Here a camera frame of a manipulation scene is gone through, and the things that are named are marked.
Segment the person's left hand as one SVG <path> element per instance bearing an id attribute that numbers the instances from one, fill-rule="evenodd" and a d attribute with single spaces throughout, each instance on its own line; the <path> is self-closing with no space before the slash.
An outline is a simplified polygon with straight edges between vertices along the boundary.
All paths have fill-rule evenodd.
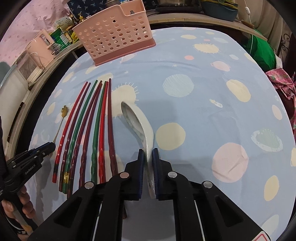
<path id="1" fill-rule="evenodd" d="M 32 202 L 30 201 L 30 196 L 27 193 L 27 189 L 25 186 L 23 186 L 20 189 L 20 195 L 18 196 L 22 205 L 23 205 L 23 213 L 26 215 L 27 218 L 32 219 L 35 217 L 36 215 L 36 211 L 33 207 Z M 13 212 L 14 212 L 14 207 L 13 205 L 6 200 L 2 200 L 1 204 L 4 208 L 4 212 L 5 214 L 12 219 L 16 219 L 16 217 L 14 216 Z"/>

